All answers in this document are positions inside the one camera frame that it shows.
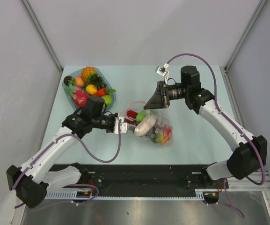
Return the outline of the green toy leaf vegetable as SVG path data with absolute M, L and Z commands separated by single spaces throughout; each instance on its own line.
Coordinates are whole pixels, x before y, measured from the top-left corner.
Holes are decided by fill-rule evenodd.
M 141 112 L 139 112 L 139 113 L 137 114 L 137 116 L 136 116 L 136 122 L 137 122 L 137 123 L 141 123 L 142 120 L 146 117 L 146 115 L 147 115 L 146 110 L 142 110 Z

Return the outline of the red toy lobster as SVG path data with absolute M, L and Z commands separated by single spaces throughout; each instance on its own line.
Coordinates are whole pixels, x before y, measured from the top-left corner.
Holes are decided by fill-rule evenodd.
M 130 119 L 130 120 L 134 120 L 135 123 L 136 122 L 136 116 L 137 116 L 137 112 L 136 111 L 133 111 L 133 110 L 128 110 L 127 113 L 126 113 L 126 116 L 127 116 L 127 119 Z

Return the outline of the white toy radish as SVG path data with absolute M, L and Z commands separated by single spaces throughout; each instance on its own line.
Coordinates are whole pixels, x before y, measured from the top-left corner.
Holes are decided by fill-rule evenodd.
M 149 132 L 149 130 L 152 129 L 155 123 L 156 123 L 155 116 L 149 115 L 145 117 L 142 120 L 142 122 L 137 125 L 138 130 L 134 134 L 138 137 L 145 136 Z

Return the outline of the clear zip bag pink dots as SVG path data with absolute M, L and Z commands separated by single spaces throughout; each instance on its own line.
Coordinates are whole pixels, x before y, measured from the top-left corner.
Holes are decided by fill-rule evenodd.
M 173 127 L 163 109 L 145 110 L 144 101 L 129 102 L 119 115 L 125 117 L 135 136 L 158 145 L 166 145 L 172 138 Z

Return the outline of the orange yellow toy peach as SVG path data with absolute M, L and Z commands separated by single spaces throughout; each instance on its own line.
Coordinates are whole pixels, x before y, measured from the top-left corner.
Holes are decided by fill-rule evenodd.
M 171 128 L 164 128 L 164 129 L 153 129 L 151 135 L 151 141 L 156 144 L 164 145 L 170 139 L 172 135 Z

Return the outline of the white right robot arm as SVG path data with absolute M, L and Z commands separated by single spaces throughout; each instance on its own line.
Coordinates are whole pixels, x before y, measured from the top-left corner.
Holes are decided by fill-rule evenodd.
M 181 81 L 168 85 L 168 65 L 157 67 L 156 73 L 163 76 L 156 91 L 145 104 L 144 109 L 166 109 L 172 100 L 184 99 L 190 110 L 207 120 L 225 139 L 232 155 L 228 160 L 208 165 L 202 170 L 201 183 L 212 188 L 219 179 L 234 177 L 248 178 L 257 170 L 264 170 L 267 156 L 267 140 L 251 132 L 230 118 L 219 106 L 215 96 L 202 88 L 200 73 L 195 66 L 181 68 Z

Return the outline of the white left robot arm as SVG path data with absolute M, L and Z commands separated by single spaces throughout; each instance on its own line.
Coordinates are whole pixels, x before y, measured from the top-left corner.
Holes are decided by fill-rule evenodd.
M 75 163 L 58 172 L 48 171 L 55 162 L 72 146 L 80 143 L 88 155 L 94 160 L 107 164 L 117 158 L 117 154 L 109 160 L 96 157 L 82 141 L 92 129 L 105 130 L 118 135 L 120 152 L 122 135 L 129 131 L 129 124 L 118 113 L 106 115 L 103 112 L 105 101 L 101 97 L 90 96 L 84 107 L 80 107 L 68 115 L 54 137 L 28 161 L 21 166 L 10 166 L 7 181 L 10 191 L 14 191 L 22 205 L 30 209 L 37 207 L 49 192 L 65 186 L 84 187 L 88 183 L 87 170 Z

